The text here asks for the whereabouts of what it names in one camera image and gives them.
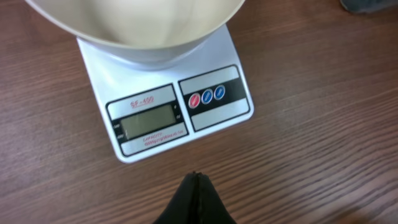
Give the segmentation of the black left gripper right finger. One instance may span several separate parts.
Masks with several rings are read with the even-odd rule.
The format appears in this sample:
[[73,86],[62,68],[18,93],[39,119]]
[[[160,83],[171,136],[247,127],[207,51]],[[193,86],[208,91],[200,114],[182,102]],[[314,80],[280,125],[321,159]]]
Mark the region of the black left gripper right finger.
[[202,224],[236,224],[220,199],[214,185],[207,175],[198,177],[198,222]]

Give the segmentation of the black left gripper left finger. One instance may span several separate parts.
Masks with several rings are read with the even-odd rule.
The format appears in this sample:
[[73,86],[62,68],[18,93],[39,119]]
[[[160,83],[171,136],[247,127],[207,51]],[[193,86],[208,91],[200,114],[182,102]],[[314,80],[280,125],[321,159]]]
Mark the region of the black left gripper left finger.
[[187,174],[170,202],[155,220],[154,224],[188,224],[191,223],[192,202],[194,199],[197,173]]

